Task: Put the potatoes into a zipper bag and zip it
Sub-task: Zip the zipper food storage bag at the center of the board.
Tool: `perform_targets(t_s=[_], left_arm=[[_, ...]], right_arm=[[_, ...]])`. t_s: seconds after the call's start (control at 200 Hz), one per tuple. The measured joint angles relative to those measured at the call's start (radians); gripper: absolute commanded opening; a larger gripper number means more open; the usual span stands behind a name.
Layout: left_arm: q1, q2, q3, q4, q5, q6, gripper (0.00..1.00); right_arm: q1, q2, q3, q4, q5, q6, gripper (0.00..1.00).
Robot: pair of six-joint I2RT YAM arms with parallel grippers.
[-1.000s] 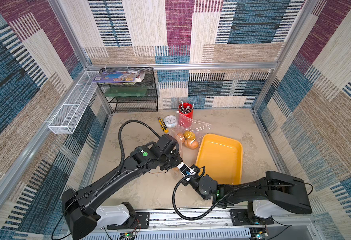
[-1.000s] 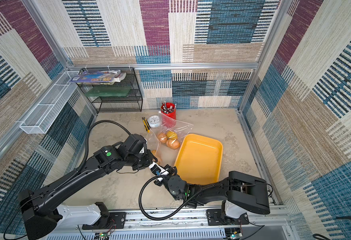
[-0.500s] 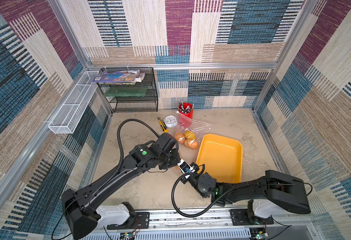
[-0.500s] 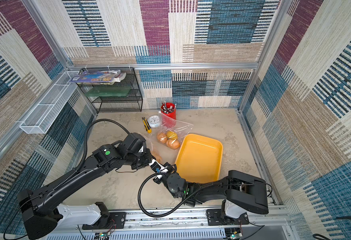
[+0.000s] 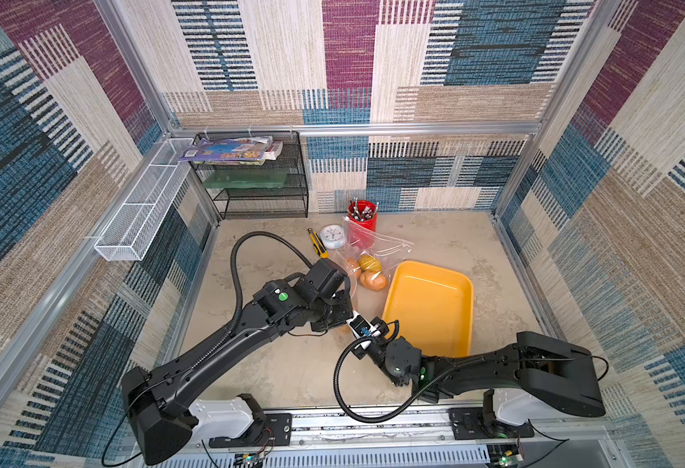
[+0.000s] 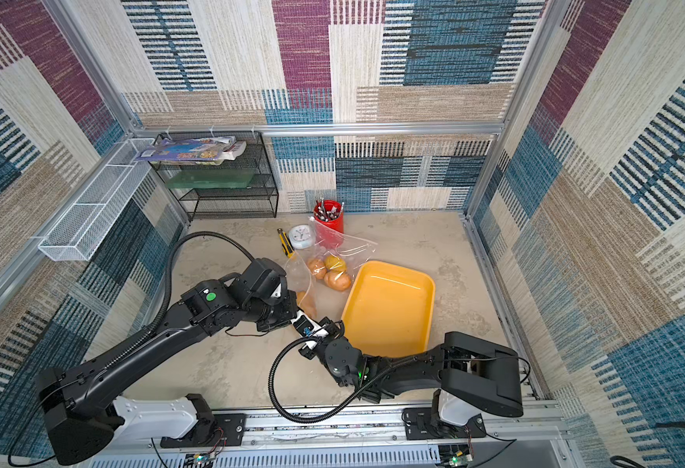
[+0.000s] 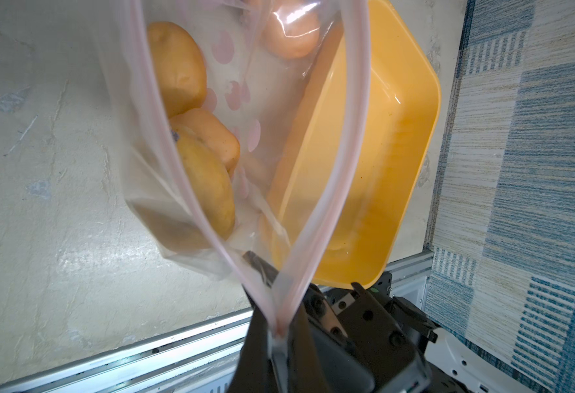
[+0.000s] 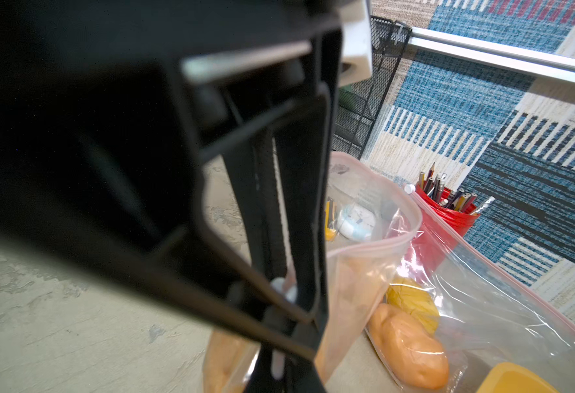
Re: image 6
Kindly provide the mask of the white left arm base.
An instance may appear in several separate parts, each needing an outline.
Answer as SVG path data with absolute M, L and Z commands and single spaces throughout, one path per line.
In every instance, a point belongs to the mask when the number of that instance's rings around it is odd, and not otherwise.
M 123 444 L 145 439 L 180 439 L 196 425 L 197 409 L 188 398 L 171 401 L 145 401 L 117 397 L 116 414 L 124 424 L 116 429 L 112 441 Z

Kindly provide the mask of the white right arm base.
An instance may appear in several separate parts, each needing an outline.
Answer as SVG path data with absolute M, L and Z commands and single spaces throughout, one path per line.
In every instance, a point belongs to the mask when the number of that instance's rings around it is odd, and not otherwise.
M 474 417 L 480 417 L 482 412 L 457 396 L 440 390 L 437 396 L 437 415 L 439 421 L 453 426 L 465 426 Z

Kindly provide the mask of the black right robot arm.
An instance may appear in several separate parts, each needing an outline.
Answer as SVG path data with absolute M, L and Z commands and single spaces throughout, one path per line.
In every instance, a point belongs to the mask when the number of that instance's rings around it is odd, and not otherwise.
M 433 349 L 401 358 L 366 355 L 346 337 L 326 337 L 313 351 L 339 386 L 354 388 L 354 397 L 369 403 L 435 389 L 483 413 L 524 414 L 519 355 L 472 335 L 450 331 Z

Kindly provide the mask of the yellow lemon-like potato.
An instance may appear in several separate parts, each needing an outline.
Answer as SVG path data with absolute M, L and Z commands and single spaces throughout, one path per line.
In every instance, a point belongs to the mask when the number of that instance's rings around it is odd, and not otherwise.
M 324 258 L 324 265 L 328 271 L 345 272 L 347 270 L 346 261 L 337 255 L 327 255 Z

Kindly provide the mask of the brown potato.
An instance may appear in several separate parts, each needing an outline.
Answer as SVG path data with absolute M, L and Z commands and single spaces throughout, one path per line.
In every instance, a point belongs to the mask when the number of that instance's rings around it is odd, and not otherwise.
M 308 318 L 312 320 L 317 319 L 317 309 L 315 304 L 315 299 L 312 294 L 307 294 L 307 292 L 297 293 L 297 307 L 301 310 Z
M 352 286 L 350 275 L 344 271 L 330 270 L 324 277 L 325 284 L 338 292 L 344 292 Z

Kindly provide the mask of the clear zipper bag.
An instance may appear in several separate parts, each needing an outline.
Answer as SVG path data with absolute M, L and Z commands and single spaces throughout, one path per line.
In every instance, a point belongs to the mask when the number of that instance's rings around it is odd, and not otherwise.
M 291 259 L 287 259 L 284 265 L 287 272 L 288 288 L 296 293 L 306 292 L 312 294 L 315 299 L 316 278 L 314 278 L 306 266 L 303 258 L 294 253 Z
M 315 231 L 314 220 L 309 225 Z M 337 255 L 338 257 L 341 257 L 346 261 L 347 270 L 345 272 L 350 275 L 353 285 L 356 275 L 359 273 L 362 266 L 373 258 L 373 254 L 377 251 L 378 246 L 379 244 L 375 241 L 343 234 L 343 242 L 340 247 L 328 249 L 318 244 L 316 237 L 316 244 L 304 250 L 303 258 L 305 263 L 307 263 L 307 261 L 310 261 L 315 257 L 323 259 L 323 261 L 327 255 Z

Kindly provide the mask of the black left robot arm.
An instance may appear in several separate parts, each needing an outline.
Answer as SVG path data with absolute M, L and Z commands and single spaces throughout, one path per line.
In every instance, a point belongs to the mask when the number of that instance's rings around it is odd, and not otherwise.
M 207 280 L 182 294 L 154 331 L 138 331 L 77 367 L 42 370 L 35 384 L 57 462 L 71 466 L 108 446 L 125 425 L 114 400 L 172 356 L 242 321 L 283 328 L 298 311 L 285 279 L 256 291 L 241 277 L 228 285 Z

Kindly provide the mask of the orange potato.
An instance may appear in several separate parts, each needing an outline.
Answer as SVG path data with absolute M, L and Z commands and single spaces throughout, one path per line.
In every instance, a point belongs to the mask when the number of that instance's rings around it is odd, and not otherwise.
M 311 275 L 317 280 L 323 280 L 328 273 L 325 261 L 323 261 L 323 259 L 319 259 L 318 257 L 315 257 L 314 259 L 307 261 L 306 266 L 309 269 Z

